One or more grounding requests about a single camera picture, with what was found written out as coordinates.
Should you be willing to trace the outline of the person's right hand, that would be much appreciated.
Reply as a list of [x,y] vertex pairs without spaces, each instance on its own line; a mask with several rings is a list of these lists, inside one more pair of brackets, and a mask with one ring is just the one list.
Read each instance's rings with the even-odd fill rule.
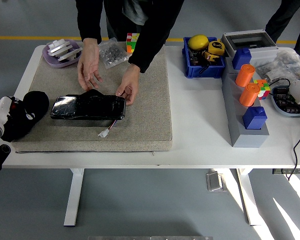
[[103,79],[99,74],[99,46],[94,38],[85,38],[83,40],[83,51],[77,66],[78,82],[80,86],[89,91],[92,88],[97,89],[98,82]]

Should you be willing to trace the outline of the person's left hand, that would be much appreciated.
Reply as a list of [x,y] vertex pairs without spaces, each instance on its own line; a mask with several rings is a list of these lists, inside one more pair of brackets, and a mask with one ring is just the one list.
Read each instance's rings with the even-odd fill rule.
[[116,96],[123,97],[126,105],[134,103],[139,92],[140,68],[135,64],[130,64],[123,74],[121,84],[116,90]]

